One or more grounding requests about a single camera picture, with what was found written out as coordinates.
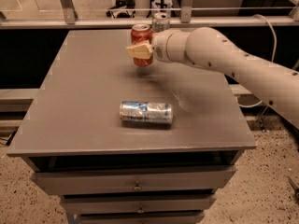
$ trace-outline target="speckled floor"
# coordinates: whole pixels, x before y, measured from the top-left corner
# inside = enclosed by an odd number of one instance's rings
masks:
[[[217,191],[201,224],[299,223],[299,203],[287,179],[299,183],[298,141],[275,115],[265,119],[266,133],[251,116],[247,119],[257,148],[239,159],[237,172]],[[0,147],[0,223],[67,223],[59,199],[32,183],[30,168],[6,153],[7,147]]]

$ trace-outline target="cable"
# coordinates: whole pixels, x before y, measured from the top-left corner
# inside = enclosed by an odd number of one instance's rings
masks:
[[[253,17],[259,18],[259,19],[263,19],[268,24],[268,26],[270,27],[270,30],[271,30],[273,38],[274,38],[273,51],[272,51],[272,57],[271,57],[271,62],[273,62],[275,54],[277,52],[277,44],[278,44],[277,35],[276,35],[276,33],[275,33],[274,29],[273,29],[272,24],[270,23],[270,21],[266,17],[264,17],[261,14],[255,14]],[[237,102],[237,103],[242,108],[253,108],[253,107],[256,107],[256,106],[260,105],[262,102],[263,101],[259,101],[257,104],[254,104],[254,105],[241,105],[239,102]]]

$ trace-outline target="standing silver can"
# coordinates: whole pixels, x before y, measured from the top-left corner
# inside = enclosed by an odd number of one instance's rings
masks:
[[[170,19],[166,12],[157,12],[152,19],[152,32],[160,33],[169,29]]]
[[[122,121],[171,124],[173,108],[166,103],[124,101],[120,107]]]

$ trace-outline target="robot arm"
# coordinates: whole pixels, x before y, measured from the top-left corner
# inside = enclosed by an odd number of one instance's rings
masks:
[[[191,33],[166,30],[155,34],[157,60],[184,63],[231,77],[299,129],[299,74],[238,48],[217,30],[202,27]]]

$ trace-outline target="can lying on its side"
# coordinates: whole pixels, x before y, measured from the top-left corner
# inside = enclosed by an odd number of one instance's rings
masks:
[[[165,103],[124,101],[121,103],[120,117],[122,121],[171,124],[173,108]]]

